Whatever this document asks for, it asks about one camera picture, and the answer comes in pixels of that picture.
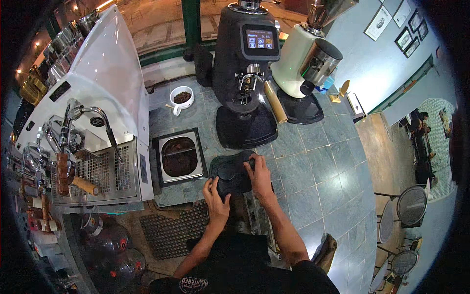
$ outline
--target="grinder touchscreen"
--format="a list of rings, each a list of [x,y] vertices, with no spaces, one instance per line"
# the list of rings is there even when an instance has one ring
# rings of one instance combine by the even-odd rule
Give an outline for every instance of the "grinder touchscreen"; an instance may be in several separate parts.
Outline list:
[[[246,30],[246,37],[249,48],[273,48],[273,32],[271,31]]]

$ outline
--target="control panel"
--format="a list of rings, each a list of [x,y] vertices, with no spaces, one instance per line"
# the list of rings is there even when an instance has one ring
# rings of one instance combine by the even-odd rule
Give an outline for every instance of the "control panel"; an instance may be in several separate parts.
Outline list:
[[[275,26],[244,24],[241,27],[241,34],[242,51],[247,58],[265,56],[267,60],[275,61],[273,57],[279,56],[279,40]]]

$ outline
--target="white espresso machine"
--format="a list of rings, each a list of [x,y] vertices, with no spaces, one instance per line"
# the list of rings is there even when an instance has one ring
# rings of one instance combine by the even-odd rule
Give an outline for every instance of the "white espresso machine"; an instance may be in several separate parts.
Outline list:
[[[116,5],[99,12],[90,29],[70,69],[26,121],[15,147],[33,169],[53,166],[38,186],[51,187],[54,205],[153,199],[149,95],[133,39]],[[71,184],[74,177],[98,189],[86,192]]]

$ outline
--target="white bowl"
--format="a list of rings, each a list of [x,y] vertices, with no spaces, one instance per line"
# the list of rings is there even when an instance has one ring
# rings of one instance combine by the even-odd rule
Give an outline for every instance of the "white bowl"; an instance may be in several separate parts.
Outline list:
[[[191,98],[188,101],[186,101],[185,103],[175,103],[175,102],[173,102],[175,96],[178,95],[181,92],[190,93]],[[176,115],[176,116],[180,115],[182,109],[186,109],[186,108],[190,107],[193,104],[193,102],[194,102],[194,94],[193,94],[193,90],[190,87],[187,87],[187,86],[177,87],[170,94],[170,104],[171,104],[171,106],[173,106],[173,114]]]

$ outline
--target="black cap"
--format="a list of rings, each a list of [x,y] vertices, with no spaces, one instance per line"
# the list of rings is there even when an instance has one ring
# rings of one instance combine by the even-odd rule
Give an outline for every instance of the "black cap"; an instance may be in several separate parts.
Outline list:
[[[336,48],[335,45],[331,44],[325,39],[316,38],[315,44],[332,58],[335,58],[337,60],[343,60],[343,54],[341,54],[338,48]]]
[[[300,91],[305,96],[310,95],[314,89],[315,89],[315,85],[309,80],[305,80],[300,86]]]

